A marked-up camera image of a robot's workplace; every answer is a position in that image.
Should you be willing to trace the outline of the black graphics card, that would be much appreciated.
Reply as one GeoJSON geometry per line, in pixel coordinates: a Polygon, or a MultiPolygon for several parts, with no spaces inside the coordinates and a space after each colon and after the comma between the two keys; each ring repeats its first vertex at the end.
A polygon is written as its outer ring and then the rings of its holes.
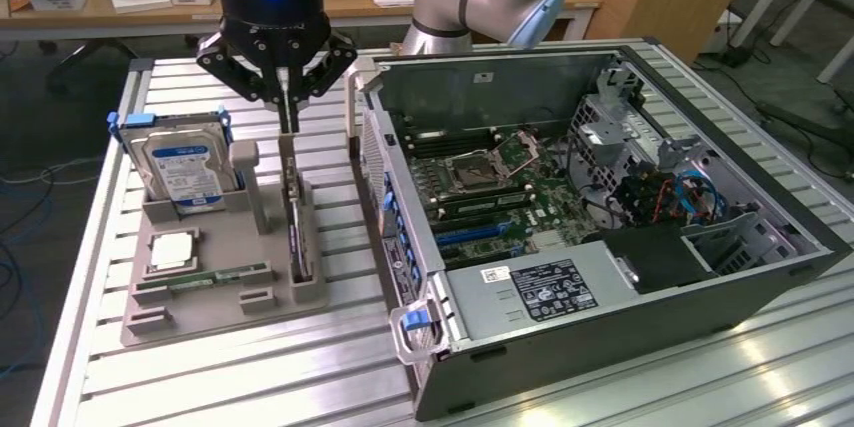
{"type": "Polygon", "coordinates": [[[303,186],[296,169],[293,135],[280,133],[277,138],[281,162],[281,198],[287,218],[291,272],[296,283],[312,280],[312,267],[304,253],[303,186]]]}

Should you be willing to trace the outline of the wooden desk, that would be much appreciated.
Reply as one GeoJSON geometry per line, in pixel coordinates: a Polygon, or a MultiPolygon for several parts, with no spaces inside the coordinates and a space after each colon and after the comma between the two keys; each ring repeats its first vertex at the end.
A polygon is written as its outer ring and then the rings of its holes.
{"type": "MultiPolygon", "coordinates": [[[[408,5],[372,0],[324,0],[324,7],[335,27],[405,25],[412,13],[408,5]]],[[[204,34],[216,30],[220,13],[217,2],[118,14],[110,0],[86,0],[80,11],[13,11],[0,0],[0,42],[204,34]]]]}

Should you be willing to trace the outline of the hard disk in blue caddy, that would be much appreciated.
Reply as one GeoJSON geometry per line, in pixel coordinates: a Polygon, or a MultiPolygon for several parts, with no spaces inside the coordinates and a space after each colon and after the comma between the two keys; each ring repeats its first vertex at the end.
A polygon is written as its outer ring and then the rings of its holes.
{"type": "Polygon", "coordinates": [[[228,160],[231,116],[216,111],[157,115],[112,112],[108,132],[129,155],[148,200],[168,201],[180,215],[218,211],[241,187],[228,160]]]}

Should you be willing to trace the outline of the black chair base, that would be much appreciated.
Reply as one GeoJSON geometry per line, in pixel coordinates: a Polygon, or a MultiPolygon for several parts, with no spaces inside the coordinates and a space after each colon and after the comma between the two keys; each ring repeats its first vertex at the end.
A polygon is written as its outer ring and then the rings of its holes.
{"type": "Polygon", "coordinates": [[[62,95],[66,93],[64,76],[86,60],[98,50],[109,48],[128,60],[138,58],[130,47],[117,38],[96,38],[82,42],[78,48],[56,64],[45,76],[45,87],[49,93],[62,95]]]}

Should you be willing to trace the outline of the CPU socket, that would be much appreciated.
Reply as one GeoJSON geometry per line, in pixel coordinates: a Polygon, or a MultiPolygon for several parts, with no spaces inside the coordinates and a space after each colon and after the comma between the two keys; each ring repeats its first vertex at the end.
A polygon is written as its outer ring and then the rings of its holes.
{"type": "Polygon", "coordinates": [[[496,167],[495,154],[477,150],[459,154],[445,160],[451,190],[472,193],[508,187],[511,182],[496,167]]]}

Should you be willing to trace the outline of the metal socket cover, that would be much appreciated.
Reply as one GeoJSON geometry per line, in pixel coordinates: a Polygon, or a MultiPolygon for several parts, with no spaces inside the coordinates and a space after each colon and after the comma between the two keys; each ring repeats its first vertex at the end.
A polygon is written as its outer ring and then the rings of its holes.
{"type": "Polygon", "coordinates": [[[503,178],[515,176],[537,158],[537,142],[524,130],[513,132],[489,151],[492,166],[503,178]]]}

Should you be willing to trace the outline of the silver CPU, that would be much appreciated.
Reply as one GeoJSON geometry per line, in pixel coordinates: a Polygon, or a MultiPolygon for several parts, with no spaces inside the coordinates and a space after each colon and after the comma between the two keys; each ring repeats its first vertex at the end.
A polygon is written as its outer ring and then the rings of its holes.
{"type": "Polygon", "coordinates": [[[180,232],[158,236],[152,241],[149,265],[154,271],[178,268],[192,257],[193,237],[180,232]]]}

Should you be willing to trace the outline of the blue expansion slot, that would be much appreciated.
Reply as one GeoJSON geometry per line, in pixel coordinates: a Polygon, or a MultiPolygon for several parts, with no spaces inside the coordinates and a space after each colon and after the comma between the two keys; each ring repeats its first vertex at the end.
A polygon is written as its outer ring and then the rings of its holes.
{"type": "Polygon", "coordinates": [[[435,243],[439,247],[456,245],[464,242],[479,241],[500,237],[511,226],[509,222],[488,224],[485,226],[468,228],[456,232],[447,232],[435,235],[435,243]]]}

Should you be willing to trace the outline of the green RAM stick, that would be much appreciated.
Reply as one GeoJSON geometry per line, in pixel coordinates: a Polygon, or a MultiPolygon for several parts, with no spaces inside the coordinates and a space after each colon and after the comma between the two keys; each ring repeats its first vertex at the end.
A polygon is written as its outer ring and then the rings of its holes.
{"type": "Polygon", "coordinates": [[[253,273],[259,268],[253,265],[221,269],[209,272],[197,272],[165,280],[165,286],[170,291],[181,292],[218,287],[241,280],[241,276],[253,273]]]}

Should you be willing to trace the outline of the green motherboard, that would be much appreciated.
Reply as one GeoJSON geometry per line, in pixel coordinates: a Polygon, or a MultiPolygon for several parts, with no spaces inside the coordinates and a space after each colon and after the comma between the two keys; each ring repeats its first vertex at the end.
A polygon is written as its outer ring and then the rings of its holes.
{"type": "Polygon", "coordinates": [[[539,130],[529,124],[456,132],[405,133],[403,153],[433,241],[436,234],[488,224],[511,223],[500,237],[445,247],[436,245],[448,270],[573,246],[597,231],[581,193],[568,181],[565,168],[559,163],[559,154],[549,150],[549,142],[548,138],[539,136],[539,130]],[[508,187],[535,190],[536,199],[527,207],[439,220],[437,201],[453,195],[468,194],[451,190],[445,160],[472,151],[491,151],[519,130],[524,130],[536,139],[539,158],[515,176],[507,178],[511,182],[508,187]]]}

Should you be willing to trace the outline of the metal drive cage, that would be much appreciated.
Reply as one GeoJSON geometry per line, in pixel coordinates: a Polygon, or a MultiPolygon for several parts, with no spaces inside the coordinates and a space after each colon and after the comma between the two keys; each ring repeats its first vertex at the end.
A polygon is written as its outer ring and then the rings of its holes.
{"type": "Polygon", "coordinates": [[[605,204],[624,177],[671,169],[660,162],[664,134],[644,116],[644,79],[627,63],[605,67],[569,121],[568,176],[591,201],[605,204]]]}

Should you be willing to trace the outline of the grey parts rack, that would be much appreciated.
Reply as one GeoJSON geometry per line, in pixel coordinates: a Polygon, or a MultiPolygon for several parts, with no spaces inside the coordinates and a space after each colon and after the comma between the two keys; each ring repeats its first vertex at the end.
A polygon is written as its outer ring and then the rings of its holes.
{"type": "Polygon", "coordinates": [[[311,183],[299,174],[304,253],[313,277],[296,283],[281,183],[263,185],[257,181],[255,142],[235,142],[229,161],[244,187],[225,195],[223,210],[181,216],[164,201],[142,204],[121,319],[120,342],[126,347],[293,317],[328,303],[311,183]],[[152,241],[180,232],[193,237],[192,257],[182,267],[154,271],[149,265],[152,241]],[[244,274],[239,282],[181,292],[165,286],[170,277],[249,265],[259,270],[244,274]]]}

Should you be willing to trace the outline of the grey power supply with label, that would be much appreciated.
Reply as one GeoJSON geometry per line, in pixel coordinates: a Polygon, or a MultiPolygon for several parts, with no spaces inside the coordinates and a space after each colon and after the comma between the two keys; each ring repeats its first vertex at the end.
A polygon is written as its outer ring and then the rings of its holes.
{"type": "Polygon", "coordinates": [[[639,298],[601,241],[453,270],[448,283],[473,341],[639,298]]]}

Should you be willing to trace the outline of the black open PC case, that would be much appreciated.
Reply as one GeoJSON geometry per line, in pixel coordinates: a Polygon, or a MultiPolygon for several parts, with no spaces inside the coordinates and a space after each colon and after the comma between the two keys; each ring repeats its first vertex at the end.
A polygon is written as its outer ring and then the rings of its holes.
{"type": "Polygon", "coordinates": [[[851,255],[850,243],[783,182],[784,154],[726,98],[662,47],[581,41],[531,51],[376,55],[351,80],[364,98],[357,184],[389,308],[389,330],[413,394],[432,420],[732,329],[851,255]],[[605,204],[583,195],[639,298],[553,319],[515,335],[468,338],[403,153],[408,131],[529,124],[568,176],[568,128],[605,67],[644,79],[644,116],[664,134],[668,172],[623,178],[605,204]],[[799,255],[718,276],[682,236],[754,212],[799,255]]]}

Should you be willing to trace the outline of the grey disk bay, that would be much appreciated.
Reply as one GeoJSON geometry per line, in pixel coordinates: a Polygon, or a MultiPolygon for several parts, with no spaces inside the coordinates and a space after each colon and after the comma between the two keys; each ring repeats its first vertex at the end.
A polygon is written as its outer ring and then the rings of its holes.
{"type": "Polygon", "coordinates": [[[704,267],[718,276],[791,260],[799,255],[783,233],[754,212],[707,226],[686,226],[680,232],[703,259],[704,267]]]}

